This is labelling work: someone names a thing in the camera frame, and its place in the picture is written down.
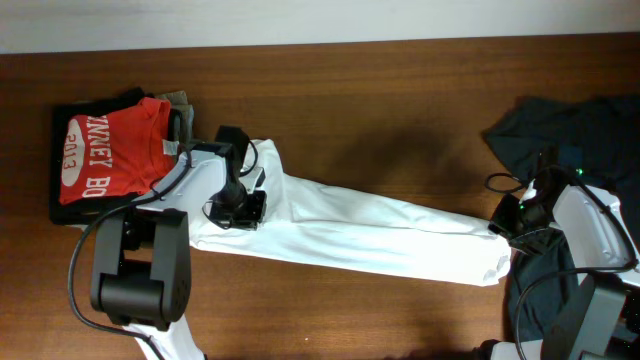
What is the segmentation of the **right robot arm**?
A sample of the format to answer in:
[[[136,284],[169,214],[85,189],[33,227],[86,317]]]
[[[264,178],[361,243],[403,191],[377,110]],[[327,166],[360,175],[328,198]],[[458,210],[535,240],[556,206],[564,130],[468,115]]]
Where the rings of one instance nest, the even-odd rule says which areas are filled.
[[[540,340],[499,342],[494,359],[636,359],[639,356],[639,250],[611,192],[588,186],[583,170],[562,163],[556,150],[538,155],[536,171],[506,190],[489,223],[491,232],[527,255],[550,249],[551,235],[568,246],[573,268],[541,276],[521,293],[515,313],[544,283],[576,277],[572,295]]]

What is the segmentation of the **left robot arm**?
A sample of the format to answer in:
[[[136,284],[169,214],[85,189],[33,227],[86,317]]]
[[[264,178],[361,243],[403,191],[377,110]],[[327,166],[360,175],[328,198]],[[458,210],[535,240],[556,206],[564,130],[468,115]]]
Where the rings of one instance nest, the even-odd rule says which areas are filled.
[[[217,230],[254,231],[266,210],[265,175],[238,127],[193,145],[150,191],[98,217],[90,288],[106,331],[139,341],[148,359],[203,359],[186,320],[192,273],[189,225],[197,216]]]

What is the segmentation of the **white t-shirt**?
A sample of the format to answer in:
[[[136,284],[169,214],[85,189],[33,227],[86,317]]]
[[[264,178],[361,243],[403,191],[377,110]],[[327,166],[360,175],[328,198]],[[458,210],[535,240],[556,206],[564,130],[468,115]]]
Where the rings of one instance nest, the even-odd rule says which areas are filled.
[[[510,270],[507,241],[487,221],[286,174],[271,140],[255,143],[266,213],[255,231],[198,214],[192,247],[306,265],[492,286]]]

